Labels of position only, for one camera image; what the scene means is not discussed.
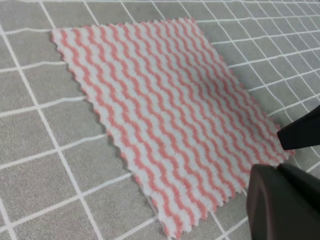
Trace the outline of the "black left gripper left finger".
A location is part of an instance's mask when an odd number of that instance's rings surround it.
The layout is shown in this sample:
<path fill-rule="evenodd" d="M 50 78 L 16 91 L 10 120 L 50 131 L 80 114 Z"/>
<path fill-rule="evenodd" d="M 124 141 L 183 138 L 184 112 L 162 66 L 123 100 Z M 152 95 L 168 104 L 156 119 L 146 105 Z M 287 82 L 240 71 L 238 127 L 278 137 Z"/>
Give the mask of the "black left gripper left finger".
<path fill-rule="evenodd" d="M 318 240 L 320 180 L 288 163 L 255 164 L 246 211 L 253 240 Z"/>

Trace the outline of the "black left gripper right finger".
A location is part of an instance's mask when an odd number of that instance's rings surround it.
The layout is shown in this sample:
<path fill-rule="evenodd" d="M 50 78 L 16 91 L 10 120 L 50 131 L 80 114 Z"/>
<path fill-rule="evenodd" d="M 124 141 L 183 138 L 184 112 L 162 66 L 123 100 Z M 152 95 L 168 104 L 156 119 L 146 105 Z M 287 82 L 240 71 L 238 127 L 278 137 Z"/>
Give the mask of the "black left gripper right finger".
<path fill-rule="evenodd" d="M 277 132 L 284 150 L 320 145 L 320 106 Z"/>

